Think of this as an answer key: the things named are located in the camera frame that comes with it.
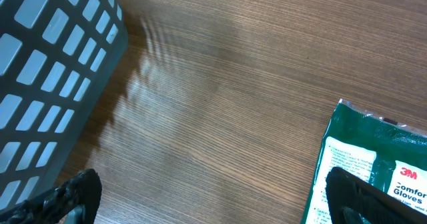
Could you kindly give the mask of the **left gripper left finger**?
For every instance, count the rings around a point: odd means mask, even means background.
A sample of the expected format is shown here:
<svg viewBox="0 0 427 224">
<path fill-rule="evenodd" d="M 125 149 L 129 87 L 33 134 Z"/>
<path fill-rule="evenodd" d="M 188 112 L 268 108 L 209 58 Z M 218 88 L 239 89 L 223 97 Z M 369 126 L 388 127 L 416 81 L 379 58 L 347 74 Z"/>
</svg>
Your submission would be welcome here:
<svg viewBox="0 0 427 224">
<path fill-rule="evenodd" d="M 94 169 L 79 172 L 70 180 L 1 214 L 2 224 L 93 224 L 101 201 L 102 184 Z"/>
</svg>

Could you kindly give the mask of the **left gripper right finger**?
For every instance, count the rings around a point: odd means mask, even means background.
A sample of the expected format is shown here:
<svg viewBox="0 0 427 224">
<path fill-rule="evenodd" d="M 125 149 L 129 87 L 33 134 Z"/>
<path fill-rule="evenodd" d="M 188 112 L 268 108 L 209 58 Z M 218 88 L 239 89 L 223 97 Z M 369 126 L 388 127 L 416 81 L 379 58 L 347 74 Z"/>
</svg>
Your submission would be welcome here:
<svg viewBox="0 0 427 224">
<path fill-rule="evenodd" d="M 332 224 L 424 224 L 426 215 L 350 172 L 333 167 L 326 177 Z"/>
</svg>

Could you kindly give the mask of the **green white wipes packet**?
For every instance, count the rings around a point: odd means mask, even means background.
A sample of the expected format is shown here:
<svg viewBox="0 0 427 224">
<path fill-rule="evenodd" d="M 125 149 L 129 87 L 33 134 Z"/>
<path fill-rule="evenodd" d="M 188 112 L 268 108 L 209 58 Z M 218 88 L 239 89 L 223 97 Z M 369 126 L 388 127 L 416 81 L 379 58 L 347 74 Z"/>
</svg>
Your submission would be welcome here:
<svg viewBox="0 0 427 224">
<path fill-rule="evenodd" d="M 322 138 L 302 223 L 330 223 L 326 177 L 341 167 L 426 213 L 426 132 L 341 99 Z"/>
</svg>

